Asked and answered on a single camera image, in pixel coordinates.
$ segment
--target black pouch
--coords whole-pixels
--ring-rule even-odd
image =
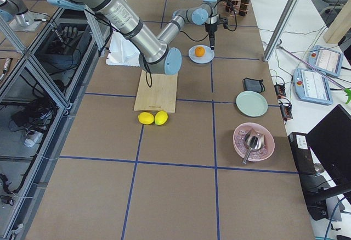
[[[263,79],[256,80],[256,79],[244,78],[242,83],[244,85],[245,91],[253,91],[253,92],[257,92],[257,93],[262,93],[265,90],[264,85],[263,85]]]

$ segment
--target computer monitor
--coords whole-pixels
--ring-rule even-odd
[[[339,104],[307,135],[307,143],[336,186],[307,197],[324,200],[344,194],[351,203],[351,115]]]

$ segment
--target white table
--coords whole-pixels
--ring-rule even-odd
[[[271,30],[275,29],[275,26],[280,18],[280,15],[285,7],[287,0],[252,0],[252,6],[254,14],[256,17],[257,25],[260,29]],[[311,0],[300,0],[297,8],[293,12],[290,21],[288,22],[285,31],[289,32],[300,32],[309,33],[311,31],[320,30],[324,26],[324,22],[320,17],[317,9],[314,7]],[[318,32],[313,32],[307,35],[302,34],[288,34],[284,33],[281,37],[282,46],[290,52],[296,51],[310,51],[310,45],[315,40]],[[260,30],[261,39],[264,42],[269,42],[272,32]],[[326,47],[333,47],[335,44],[327,44],[323,40],[322,35],[317,40],[317,45],[322,45]],[[340,51],[339,47],[334,48],[336,51]],[[306,60],[304,53],[296,53],[297,56]],[[276,54],[273,54],[269,60],[269,67],[277,72],[285,82],[291,81],[291,76],[281,70],[278,67],[278,61],[280,67],[293,74],[295,68],[297,67],[299,61],[293,59],[288,54],[281,50],[277,50]],[[343,66],[350,67],[346,58],[343,60]],[[305,65],[300,63],[299,67],[305,68]],[[340,78],[351,81],[351,71],[342,69]],[[351,84],[337,80],[341,85],[345,87],[350,87]],[[331,88],[337,88],[336,86],[330,84]],[[300,101],[294,89],[290,89],[290,84],[286,84],[286,93],[288,99],[292,103],[292,116],[293,120],[289,120],[286,124],[287,135],[291,132],[304,132],[308,133],[325,115],[327,115],[337,104],[342,104],[344,108],[351,113],[351,103],[346,105],[345,102],[347,98],[343,91],[332,91],[333,104],[332,105],[321,105],[309,102]],[[328,174],[324,174],[326,180],[330,177]],[[346,211],[351,211],[350,204],[344,200],[343,204],[346,206]],[[351,216],[348,214],[342,214],[342,222],[333,222],[335,228],[341,227],[340,231],[329,231],[328,237],[336,239],[336,235],[344,235],[351,237]],[[320,221],[314,221],[311,219],[311,223],[316,236],[324,236],[325,230],[328,224],[328,220],[322,219]]]

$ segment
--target yellow lemon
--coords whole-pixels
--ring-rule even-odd
[[[195,48],[195,55],[197,57],[202,57],[205,55],[205,48],[203,48],[202,46],[198,46]]]
[[[168,119],[168,115],[165,111],[159,111],[155,115],[155,124],[156,125],[163,125]]]
[[[154,115],[148,112],[142,112],[138,115],[139,122],[144,125],[150,125],[154,122]]]

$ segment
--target wooden cutting board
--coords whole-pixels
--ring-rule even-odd
[[[141,72],[134,111],[176,111],[178,74],[152,74],[152,87],[146,83],[145,71]]]

